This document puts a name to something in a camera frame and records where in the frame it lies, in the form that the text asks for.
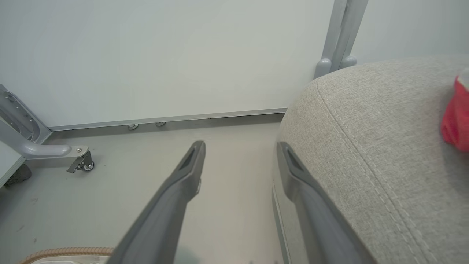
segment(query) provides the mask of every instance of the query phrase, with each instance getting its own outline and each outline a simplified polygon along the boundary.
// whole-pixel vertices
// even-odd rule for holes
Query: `beige sofa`
[[[378,263],[469,263],[469,155],[440,122],[469,55],[342,69],[288,109],[287,142]],[[285,261],[308,263],[293,203],[274,177]]]

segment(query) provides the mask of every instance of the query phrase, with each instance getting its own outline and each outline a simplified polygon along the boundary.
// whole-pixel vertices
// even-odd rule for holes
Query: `floor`
[[[195,140],[207,153],[188,204],[175,263],[283,263],[271,201],[282,115],[56,132],[48,144],[88,145],[96,167],[30,162],[33,176],[0,189],[0,263],[44,249],[115,247]]]

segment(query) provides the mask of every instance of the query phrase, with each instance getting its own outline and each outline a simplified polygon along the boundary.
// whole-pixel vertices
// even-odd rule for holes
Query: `red fabric object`
[[[469,152],[469,92],[462,80],[456,77],[455,93],[446,107],[441,133],[443,139],[460,151]]]

